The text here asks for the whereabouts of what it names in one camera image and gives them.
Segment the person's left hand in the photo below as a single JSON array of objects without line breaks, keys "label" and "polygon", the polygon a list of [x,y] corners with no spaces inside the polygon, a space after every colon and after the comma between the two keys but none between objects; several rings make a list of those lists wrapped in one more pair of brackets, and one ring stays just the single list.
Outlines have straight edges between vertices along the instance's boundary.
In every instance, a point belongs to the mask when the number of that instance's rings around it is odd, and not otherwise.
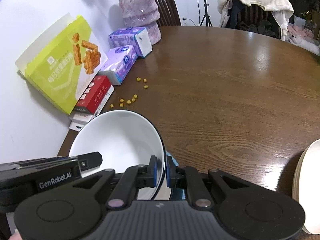
[{"label": "person's left hand", "polygon": [[22,240],[19,232],[15,232],[13,235],[9,237],[9,240]]}]

